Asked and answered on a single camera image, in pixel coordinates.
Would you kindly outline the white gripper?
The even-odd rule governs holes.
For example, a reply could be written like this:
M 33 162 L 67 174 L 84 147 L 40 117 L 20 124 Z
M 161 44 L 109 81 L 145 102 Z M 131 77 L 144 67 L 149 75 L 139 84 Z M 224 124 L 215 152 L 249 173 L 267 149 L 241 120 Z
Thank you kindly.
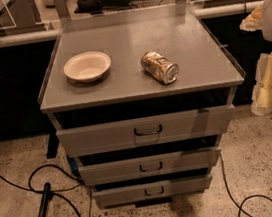
M 264 0 L 240 23 L 242 31 L 261 30 L 263 38 L 272 42 L 272 0 Z M 251 111 L 257 116 L 272 113 L 272 52 L 258 59 L 256 85 L 253 87 Z

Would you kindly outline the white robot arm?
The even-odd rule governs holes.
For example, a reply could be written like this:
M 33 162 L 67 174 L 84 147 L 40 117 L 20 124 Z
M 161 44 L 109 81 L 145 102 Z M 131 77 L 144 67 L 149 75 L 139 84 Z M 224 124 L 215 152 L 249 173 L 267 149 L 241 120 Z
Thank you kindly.
M 272 42 L 272 0 L 264 0 L 240 23 L 240 29 L 261 30 L 263 38 Z M 251 111 L 257 116 L 272 113 L 272 51 L 262 53 L 256 65 Z

